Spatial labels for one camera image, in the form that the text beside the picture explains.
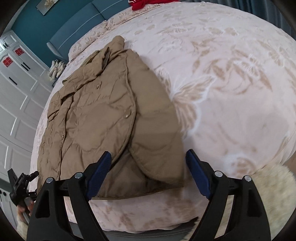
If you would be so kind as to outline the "person's left hand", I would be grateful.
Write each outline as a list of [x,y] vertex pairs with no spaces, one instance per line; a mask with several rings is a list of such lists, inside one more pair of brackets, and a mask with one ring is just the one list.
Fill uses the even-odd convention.
[[[34,201],[32,201],[32,200],[31,200],[31,201],[29,202],[29,204],[27,205],[27,208],[28,208],[28,210],[30,211],[29,216],[32,215],[32,211],[33,211],[33,209],[34,209],[34,205],[35,205],[35,203],[34,203]],[[21,222],[27,224],[28,222],[26,221],[26,219],[25,219],[25,217],[24,217],[24,215],[23,215],[25,212],[26,212],[26,209],[25,209],[23,206],[18,205],[18,206],[16,207],[17,217],[19,218],[19,220],[20,220]]]

